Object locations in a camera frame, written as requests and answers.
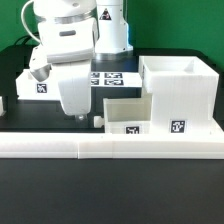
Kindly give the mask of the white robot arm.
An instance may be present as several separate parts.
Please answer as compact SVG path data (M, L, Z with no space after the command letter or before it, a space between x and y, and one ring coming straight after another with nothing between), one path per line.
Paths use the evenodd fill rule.
M91 110L91 63L129 55L129 25L123 0L28 0L37 33L27 34L33 48L29 72L39 82L50 77L64 113L86 115Z

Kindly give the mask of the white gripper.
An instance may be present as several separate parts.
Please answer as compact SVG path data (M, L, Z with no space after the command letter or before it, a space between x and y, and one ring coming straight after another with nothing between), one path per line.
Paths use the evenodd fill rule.
M84 120L91 109L91 62L79 61L53 65L64 113Z

